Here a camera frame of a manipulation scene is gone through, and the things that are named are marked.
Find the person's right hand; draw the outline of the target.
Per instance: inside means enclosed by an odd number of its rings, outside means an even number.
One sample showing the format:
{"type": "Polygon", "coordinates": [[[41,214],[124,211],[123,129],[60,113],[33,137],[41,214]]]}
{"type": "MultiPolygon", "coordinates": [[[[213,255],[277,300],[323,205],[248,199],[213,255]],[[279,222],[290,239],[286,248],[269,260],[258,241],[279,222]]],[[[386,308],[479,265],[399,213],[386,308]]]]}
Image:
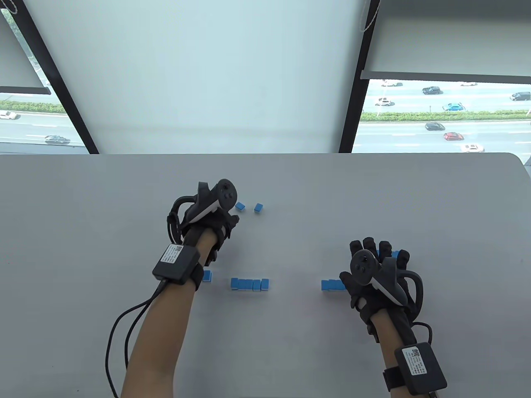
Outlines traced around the person's right hand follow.
{"type": "Polygon", "coordinates": [[[350,269],[339,278],[368,333],[379,341],[371,318],[385,310],[402,342],[415,344],[413,325],[423,305],[424,286],[421,277],[407,269],[410,253],[394,251],[389,241],[376,244],[372,237],[352,241],[350,251],[350,269]]]}

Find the person's left hand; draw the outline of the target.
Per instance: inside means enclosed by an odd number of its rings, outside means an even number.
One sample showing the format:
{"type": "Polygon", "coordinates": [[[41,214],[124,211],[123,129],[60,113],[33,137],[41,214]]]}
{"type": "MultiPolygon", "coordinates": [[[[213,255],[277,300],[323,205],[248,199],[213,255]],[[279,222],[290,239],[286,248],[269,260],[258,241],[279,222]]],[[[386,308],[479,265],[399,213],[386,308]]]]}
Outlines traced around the person's left hand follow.
{"type": "Polygon", "coordinates": [[[214,231],[217,242],[211,248],[205,266],[217,259],[218,251],[239,222],[229,211],[237,203],[237,191],[228,179],[220,179],[213,188],[199,182],[197,193],[176,199],[166,218],[168,236],[173,244],[195,246],[203,231],[214,231]]]}

